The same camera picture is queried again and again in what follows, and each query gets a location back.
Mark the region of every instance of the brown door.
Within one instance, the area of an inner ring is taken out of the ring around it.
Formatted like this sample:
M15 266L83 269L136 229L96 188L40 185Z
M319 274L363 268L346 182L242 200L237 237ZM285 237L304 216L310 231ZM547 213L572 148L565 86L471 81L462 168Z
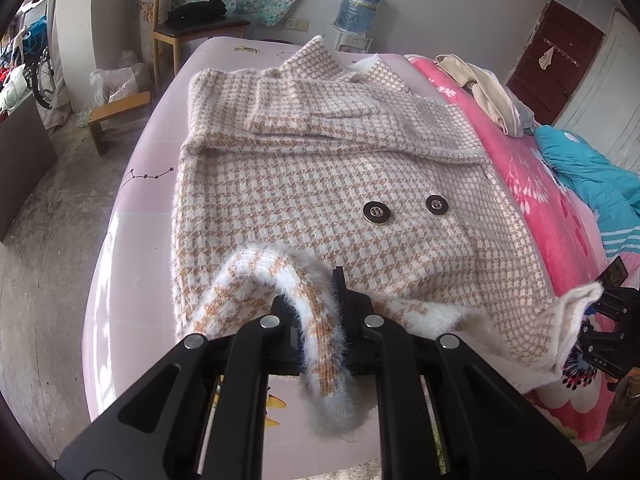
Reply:
M539 123L552 124L587 72L603 36L575 12L551 2L507 86ZM549 49L551 64L543 69L540 59Z

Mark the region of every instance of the pink blanket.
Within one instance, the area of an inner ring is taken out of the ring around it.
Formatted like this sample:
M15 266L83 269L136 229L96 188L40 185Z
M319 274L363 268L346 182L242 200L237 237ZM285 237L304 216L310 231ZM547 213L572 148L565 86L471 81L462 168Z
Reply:
M595 218L571 191L561 186L546 166L533 137L507 137L474 99L429 59L411 63L466 114L484 148L502 175L529 225L557 295L593 281L607 259ZM596 329L612 330L613 323L596 314L585 317ZM577 433L581 440L600 437L613 394L602 372L588 365L576 347L559 383L530 394L531 399Z

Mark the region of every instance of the silver screw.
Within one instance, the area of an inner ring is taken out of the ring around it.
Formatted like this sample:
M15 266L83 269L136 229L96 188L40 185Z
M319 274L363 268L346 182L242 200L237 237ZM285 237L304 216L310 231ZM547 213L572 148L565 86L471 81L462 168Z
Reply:
M380 328L385 323L385 318L379 316L378 314L369 314L364 319L364 324L369 328Z
M280 324L280 318L273 314L267 314L260 318L260 326L262 328L275 328Z
M194 350L201 347L204 344L204 337L200 334L190 334L184 338L184 347L189 350Z
M445 334L440 338L440 346L449 350L453 350L454 348L458 348L460 346L460 339L458 339L453 334Z

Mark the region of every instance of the black bag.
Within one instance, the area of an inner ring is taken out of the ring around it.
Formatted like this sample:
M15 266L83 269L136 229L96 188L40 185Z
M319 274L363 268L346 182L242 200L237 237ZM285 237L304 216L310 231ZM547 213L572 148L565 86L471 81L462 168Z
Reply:
M210 23L222 18L226 14L226 5L222 0L208 2L193 2L170 10L165 23L172 25L197 25Z

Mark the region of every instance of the small wooden bench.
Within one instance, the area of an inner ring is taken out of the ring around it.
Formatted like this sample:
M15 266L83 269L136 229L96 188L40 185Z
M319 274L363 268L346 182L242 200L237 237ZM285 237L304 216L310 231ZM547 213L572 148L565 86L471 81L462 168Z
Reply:
M91 138L94 140L95 149L98 151L98 155L104 153L104 147L102 145L102 127L101 121L107 119L113 119L126 112L133 110L139 110L145 108L151 104L151 92L142 92L140 94L130 95L124 99L118 99L113 103L107 103L102 106L94 108L89 115L89 131L91 132Z

